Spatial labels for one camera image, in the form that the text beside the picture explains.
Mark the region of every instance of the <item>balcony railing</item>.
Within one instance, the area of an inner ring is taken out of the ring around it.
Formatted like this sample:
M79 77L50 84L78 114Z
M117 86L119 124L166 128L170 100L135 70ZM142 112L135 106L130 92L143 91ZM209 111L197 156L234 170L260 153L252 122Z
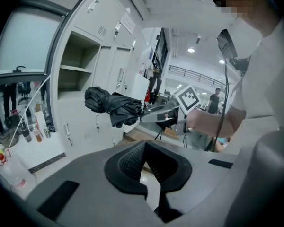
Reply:
M169 66L169 74L173 74L179 77L184 77L187 79L191 79L202 84L205 84L210 87L220 88L222 92L225 92L226 85L221 83L213 78L207 77L203 74L194 72L192 70L186 70L177 66Z

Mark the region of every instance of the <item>black umbrella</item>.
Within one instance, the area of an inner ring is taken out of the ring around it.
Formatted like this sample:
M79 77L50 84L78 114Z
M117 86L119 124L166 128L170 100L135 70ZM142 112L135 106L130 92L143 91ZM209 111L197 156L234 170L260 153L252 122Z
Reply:
M112 95L100 87L89 87L85 91L85 106L96 113L110 114L112 126L121 128L123 124L135 124L142 114L141 101L123 96Z

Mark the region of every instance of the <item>ceiling light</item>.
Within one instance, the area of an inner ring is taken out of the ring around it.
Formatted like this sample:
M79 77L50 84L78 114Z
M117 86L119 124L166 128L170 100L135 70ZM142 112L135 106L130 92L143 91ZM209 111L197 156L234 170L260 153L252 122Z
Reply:
M188 49L188 52L189 52L189 53L194 53L195 50L194 50L193 48L189 48L189 49Z

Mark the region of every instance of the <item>frosted glass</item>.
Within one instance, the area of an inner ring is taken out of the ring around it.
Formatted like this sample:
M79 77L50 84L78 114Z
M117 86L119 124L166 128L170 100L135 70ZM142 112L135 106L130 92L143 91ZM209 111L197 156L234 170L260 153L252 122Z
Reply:
M0 74L17 66L23 72L44 72L46 58L61 17L31 8L18 8L0 38Z

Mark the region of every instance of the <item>person in black shirt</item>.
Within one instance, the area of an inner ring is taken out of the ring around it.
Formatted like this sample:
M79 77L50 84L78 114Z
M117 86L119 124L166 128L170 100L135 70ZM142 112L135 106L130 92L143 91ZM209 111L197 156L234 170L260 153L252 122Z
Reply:
M218 104L219 104L219 93L221 90L219 88L216 89L215 94L212 94L209 99L209 105L208 105L208 112L211 114L216 114L218 111Z

